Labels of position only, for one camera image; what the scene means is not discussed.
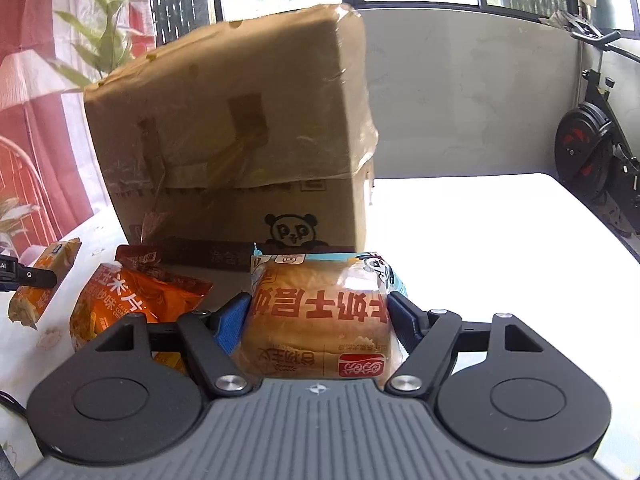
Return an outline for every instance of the exercise bike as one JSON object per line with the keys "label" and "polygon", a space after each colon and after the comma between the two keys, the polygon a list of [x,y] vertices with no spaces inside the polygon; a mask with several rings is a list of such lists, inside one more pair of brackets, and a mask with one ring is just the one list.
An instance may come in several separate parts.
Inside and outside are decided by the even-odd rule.
{"label": "exercise bike", "polygon": [[596,214],[640,261],[640,162],[609,104],[615,82],[606,77],[600,87],[602,56],[615,52],[640,63],[640,57],[611,43],[618,31],[602,34],[577,16],[569,20],[570,35],[594,46],[600,54],[598,69],[582,72],[587,81],[584,100],[559,123],[555,140],[556,170],[560,182]]}

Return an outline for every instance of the round black disc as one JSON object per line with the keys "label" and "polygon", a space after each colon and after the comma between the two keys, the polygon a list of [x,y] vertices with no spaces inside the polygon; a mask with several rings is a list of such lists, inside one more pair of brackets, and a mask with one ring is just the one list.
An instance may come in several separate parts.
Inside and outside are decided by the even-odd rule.
{"label": "round black disc", "polygon": [[596,108],[567,113],[556,131],[554,155],[560,181],[575,196],[593,200],[604,188],[612,157],[609,139],[600,138],[606,117]]}
{"label": "round black disc", "polygon": [[603,391],[581,372],[552,366],[520,376],[522,362],[452,375],[438,393],[438,418],[463,443],[510,462],[560,462],[593,449],[609,423]]}
{"label": "round black disc", "polygon": [[[136,462],[193,427],[202,408],[196,384],[153,361],[148,340],[141,343],[144,316],[120,327],[100,334],[34,389],[27,418],[43,454],[102,465]],[[132,328],[140,330],[135,337]],[[128,336],[134,348],[110,348]]]}

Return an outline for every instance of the panda logo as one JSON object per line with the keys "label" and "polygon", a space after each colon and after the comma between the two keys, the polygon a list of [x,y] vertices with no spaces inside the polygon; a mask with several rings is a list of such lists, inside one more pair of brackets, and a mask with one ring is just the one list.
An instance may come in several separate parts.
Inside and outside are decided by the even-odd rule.
{"label": "panda logo", "polygon": [[326,242],[316,239],[315,216],[300,215],[267,215],[265,223],[271,228],[271,238],[266,242],[278,247],[302,247],[312,249],[318,246],[326,246]]}
{"label": "panda logo", "polygon": [[396,277],[389,264],[382,259],[382,256],[376,253],[360,254],[359,260],[364,264],[364,270],[375,272],[378,280],[385,285],[385,289],[389,290],[396,283]]}

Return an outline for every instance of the bike handlebar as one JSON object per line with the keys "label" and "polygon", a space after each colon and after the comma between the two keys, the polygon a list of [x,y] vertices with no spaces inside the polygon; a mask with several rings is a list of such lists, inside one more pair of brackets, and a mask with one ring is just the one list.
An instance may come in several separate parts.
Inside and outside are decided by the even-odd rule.
{"label": "bike handlebar", "polygon": [[571,37],[576,40],[583,41],[584,43],[588,43],[590,45],[599,46],[599,47],[603,47],[606,44],[611,43],[612,41],[616,41],[620,39],[620,32],[617,30],[610,32],[609,34],[605,34],[600,38],[594,38],[593,36],[587,36],[585,34],[580,34],[579,32],[574,32],[574,31],[569,32],[569,35],[571,35]]}
{"label": "bike handlebar", "polygon": [[621,48],[618,48],[616,46],[613,46],[613,45],[608,46],[606,50],[615,52],[616,54],[620,54],[620,56],[624,56],[627,59],[631,59],[636,63],[640,63],[640,57],[636,56],[636,54],[632,54],[631,52],[627,52],[626,50],[622,50]]}

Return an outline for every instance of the sheer curtain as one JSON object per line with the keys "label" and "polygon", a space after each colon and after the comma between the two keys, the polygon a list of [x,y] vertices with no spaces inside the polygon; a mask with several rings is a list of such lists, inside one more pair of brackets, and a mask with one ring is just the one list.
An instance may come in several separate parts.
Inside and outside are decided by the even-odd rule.
{"label": "sheer curtain", "polygon": [[108,205],[81,87],[155,47],[155,33],[148,0],[0,11],[0,252],[28,261]]}

